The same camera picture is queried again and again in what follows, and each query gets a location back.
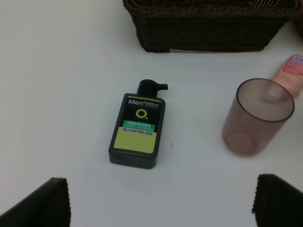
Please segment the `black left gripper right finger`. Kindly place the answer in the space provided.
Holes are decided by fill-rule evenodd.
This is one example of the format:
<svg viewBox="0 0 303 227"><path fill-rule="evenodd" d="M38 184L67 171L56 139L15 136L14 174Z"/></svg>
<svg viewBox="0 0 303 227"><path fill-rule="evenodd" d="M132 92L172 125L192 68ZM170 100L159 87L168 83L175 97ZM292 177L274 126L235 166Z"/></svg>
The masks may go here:
<svg viewBox="0 0 303 227"><path fill-rule="evenodd" d="M253 214L258 227L301 227L303 192L274 174L261 174Z"/></svg>

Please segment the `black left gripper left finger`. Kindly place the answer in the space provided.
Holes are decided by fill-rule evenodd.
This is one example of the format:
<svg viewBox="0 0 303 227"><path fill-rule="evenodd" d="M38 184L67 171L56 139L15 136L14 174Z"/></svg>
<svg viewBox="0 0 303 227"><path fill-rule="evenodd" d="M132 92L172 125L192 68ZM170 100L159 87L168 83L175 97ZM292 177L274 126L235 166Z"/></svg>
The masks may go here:
<svg viewBox="0 0 303 227"><path fill-rule="evenodd" d="M0 216L2 227L69 227L71 206L67 179L50 178Z"/></svg>

